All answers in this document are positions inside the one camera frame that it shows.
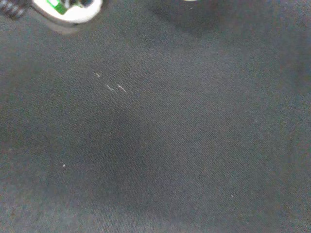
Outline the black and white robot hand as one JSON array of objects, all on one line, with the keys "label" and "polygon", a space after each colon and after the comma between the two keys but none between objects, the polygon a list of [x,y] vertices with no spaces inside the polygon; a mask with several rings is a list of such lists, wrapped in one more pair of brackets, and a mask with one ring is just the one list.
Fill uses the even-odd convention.
[{"label": "black and white robot hand", "polygon": [[98,15],[105,3],[104,0],[2,0],[0,14],[17,20],[33,9],[54,22],[83,24]]}]

